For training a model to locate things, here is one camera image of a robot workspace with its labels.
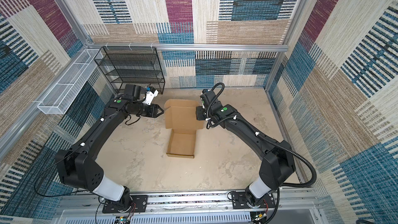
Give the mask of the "brown cardboard box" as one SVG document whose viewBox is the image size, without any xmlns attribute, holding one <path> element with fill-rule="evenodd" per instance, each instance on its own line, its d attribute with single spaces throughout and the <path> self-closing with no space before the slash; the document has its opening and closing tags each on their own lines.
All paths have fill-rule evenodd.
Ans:
<svg viewBox="0 0 398 224">
<path fill-rule="evenodd" d="M 194 158 L 197 130 L 204 121 L 197 120 L 199 102 L 169 99 L 165 103 L 165 128 L 171 130 L 166 154 L 169 157 Z"/>
</svg>

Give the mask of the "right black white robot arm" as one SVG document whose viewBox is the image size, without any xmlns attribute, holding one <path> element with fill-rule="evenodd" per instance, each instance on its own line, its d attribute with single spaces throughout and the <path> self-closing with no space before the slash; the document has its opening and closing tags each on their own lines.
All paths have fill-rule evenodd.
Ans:
<svg viewBox="0 0 398 224">
<path fill-rule="evenodd" d="M 214 90 L 222 86 L 218 93 Z M 279 142 L 252 125 L 236 108 L 223 105 L 218 97 L 222 94 L 223 83 L 212 89 L 204 89 L 200 95 L 202 106 L 197 107 L 197 120 L 207 122 L 207 129 L 222 127 L 240 138 L 250 147 L 261 160 L 258 178 L 245 189 L 245 197 L 249 207 L 257 208 L 264 196 L 280 189 L 280 187 L 306 188 L 317 180 L 315 167 L 302 155 L 291 149 L 287 141 Z M 304 163 L 311 172 L 311 178 L 304 183 L 288 183 L 286 180 L 296 171 L 295 158 Z"/>
</svg>

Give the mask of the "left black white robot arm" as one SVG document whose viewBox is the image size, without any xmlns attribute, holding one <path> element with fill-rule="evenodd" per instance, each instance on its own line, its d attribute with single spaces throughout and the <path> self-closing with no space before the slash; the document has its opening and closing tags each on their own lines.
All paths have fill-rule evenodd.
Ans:
<svg viewBox="0 0 398 224">
<path fill-rule="evenodd" d="M 110 210 L 125 213 L 133 207 L 130 190 L 104 174 L 97 156 L 116 127 L 133 115 L 157 118 L 164 111 L 152 100 L 158 95 L 154 87 L 128 84 L 122 94 L 111 98 L 99 120 L 68 150 L 59 150 L 55 162 L 61 183 L 96 194 L 105 199 Z"/>
</svg>

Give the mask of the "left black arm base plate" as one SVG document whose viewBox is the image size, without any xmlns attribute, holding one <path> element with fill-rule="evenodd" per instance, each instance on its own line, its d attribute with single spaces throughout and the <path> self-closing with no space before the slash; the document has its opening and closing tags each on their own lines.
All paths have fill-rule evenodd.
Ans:
<svg viewBox="0 0 398 224">
<path fill-rule="evenodd" d="M 144 213 L 146 211 L 148 195 L 124 196 L 119 201 L 105 200 L 103 214 Z"/>
</svg>

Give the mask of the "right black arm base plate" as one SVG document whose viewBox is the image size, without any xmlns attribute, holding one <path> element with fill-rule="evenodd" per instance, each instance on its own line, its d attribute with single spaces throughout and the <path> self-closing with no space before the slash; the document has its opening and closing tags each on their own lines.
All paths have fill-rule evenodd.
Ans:
<svg viewBox="0 0 398 224">
<path fill-rule="evenodd" d="M 249 191 L 230 191 L 227 193 L 227 198 L 232 202 L 234 209 L 274 208 L 276 206 L 276 198 L 272 194 L 256 198 Z"/>
</svg>

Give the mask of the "aluminium front rail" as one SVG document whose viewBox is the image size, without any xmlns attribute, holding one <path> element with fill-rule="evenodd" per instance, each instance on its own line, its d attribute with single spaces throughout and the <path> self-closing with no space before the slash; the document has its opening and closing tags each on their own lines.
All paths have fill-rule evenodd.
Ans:
<svg viewBox="0 0 398 224">
<path fill-rule="evenodd" d="M 62 197 L 53 224 L 326 224 L 311 188 L 284 188 L 258 208 L 243 190 L 133 192 L 132 209 L 119 213 L 95 195 Z"/>
</svg>

